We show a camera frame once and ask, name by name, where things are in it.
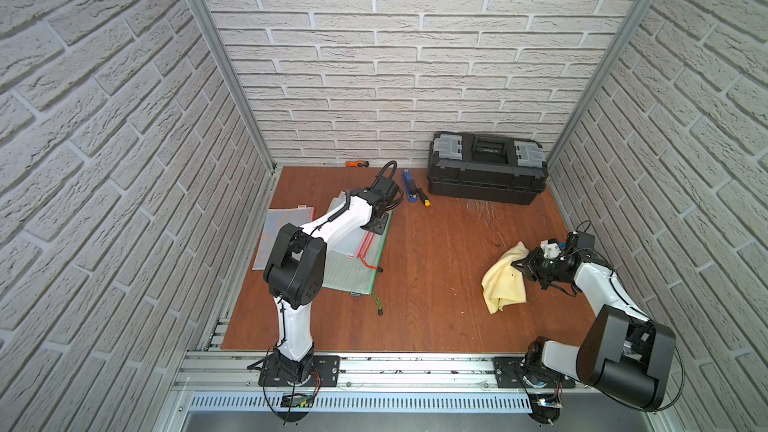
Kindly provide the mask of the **yellow wiping cloth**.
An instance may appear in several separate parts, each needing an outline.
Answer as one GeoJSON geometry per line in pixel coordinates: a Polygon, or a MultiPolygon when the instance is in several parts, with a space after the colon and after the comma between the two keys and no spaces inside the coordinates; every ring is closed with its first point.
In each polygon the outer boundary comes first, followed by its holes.
{"type": "Polygon", "coordinates": [[[490,314],[507,305],[527,301],[524,276],[512,263],[527,257],[529,250],[522,241],[506,251],[484,274],[481,286],[483,299],[490,314]]]}

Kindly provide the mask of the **white red zip document bag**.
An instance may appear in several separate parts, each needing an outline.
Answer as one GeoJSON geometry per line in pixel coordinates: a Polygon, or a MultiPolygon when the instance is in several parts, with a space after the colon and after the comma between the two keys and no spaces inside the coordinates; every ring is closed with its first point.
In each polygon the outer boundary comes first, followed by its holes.
{"type": "Polygon", "coordinates": [[[370,231],[364,230],[362,228],[353,229],[344,238],[340,239],[333,246],[331,246],[330,250],[340,253],[344,256],[357,259],[358,251],[360,250],[368,232],[370,231]]]}

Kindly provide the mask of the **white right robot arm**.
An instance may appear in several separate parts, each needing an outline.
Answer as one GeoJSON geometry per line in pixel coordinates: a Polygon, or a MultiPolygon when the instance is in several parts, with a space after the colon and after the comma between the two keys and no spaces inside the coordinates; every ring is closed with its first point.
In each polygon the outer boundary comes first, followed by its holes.
{"type": "Polygon", "coordinates": [[[639,309],[602,254],[581,247],[550,258],[537,248],[512,266],[543,288],[568,282],[595,312],[579,346],[546,337],[529,345],[522,372],[533,375],[532,383],[572,378],[633,410],[667,408],[670,369],[679,357],[675,334],[639,309]]]}

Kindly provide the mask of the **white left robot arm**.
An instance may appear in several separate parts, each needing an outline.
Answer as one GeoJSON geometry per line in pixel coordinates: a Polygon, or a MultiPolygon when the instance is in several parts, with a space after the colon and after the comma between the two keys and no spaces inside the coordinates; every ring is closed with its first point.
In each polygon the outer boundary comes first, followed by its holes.
{"type": "Polygon", "coordinates": [[[323,285],[328,250],[354,232],[372,229],[400,200],[396,187],[353,189],[318,219],[279,230],[264,281],[278,313],[275,354],[283,363],[301,367],[313,357],[311,307],[323,285]]]}

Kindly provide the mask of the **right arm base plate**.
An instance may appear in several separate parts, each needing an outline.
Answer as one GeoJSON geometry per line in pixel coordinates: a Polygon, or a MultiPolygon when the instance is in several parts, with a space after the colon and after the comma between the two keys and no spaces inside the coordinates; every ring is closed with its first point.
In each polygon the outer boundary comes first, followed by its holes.
{"type": "Polygon", "coordinates": [[[554,390],[558,386],[573,389],[576,382],[559,372],[528,365],[523,356],[492,358],[493,372],[499,389],[554,390]]]}

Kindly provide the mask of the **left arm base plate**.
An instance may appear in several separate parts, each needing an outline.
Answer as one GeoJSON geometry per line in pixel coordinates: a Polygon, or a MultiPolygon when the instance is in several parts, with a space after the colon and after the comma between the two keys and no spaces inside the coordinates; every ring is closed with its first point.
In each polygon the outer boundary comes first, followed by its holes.
{"type": "Polygon", "coordinates": [[[341,358],[337,355],[310,354],[292,361],[279,351],[271,352],[261,363],[259,385],[270,387],[335,387],[341,358]]]}

